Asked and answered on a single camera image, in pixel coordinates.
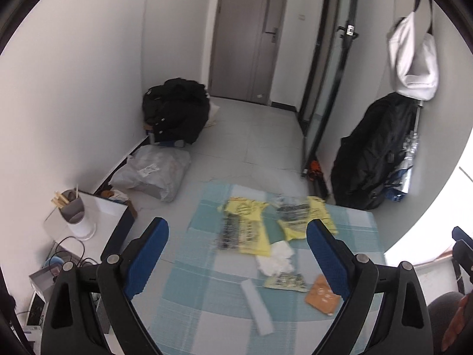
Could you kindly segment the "person right hand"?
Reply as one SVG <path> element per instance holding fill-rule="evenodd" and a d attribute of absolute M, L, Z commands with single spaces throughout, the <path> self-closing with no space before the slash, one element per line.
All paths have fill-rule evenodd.
<path fill-rule="evenodd" d="M 449 347 L 451 347 L 455 340 L 457 339 L 458 335 L 461 334 L 463 328 L 466 325 L 466 318 L 465 318 L 465 309 L 467 302 L 469 302 L 470 295 L 464 296 L 460 302 L 458 309 L 455 312 L 447 330 L 443 335 L 443 340 L 441 343 L 441 351 L 445 352 Z"/>

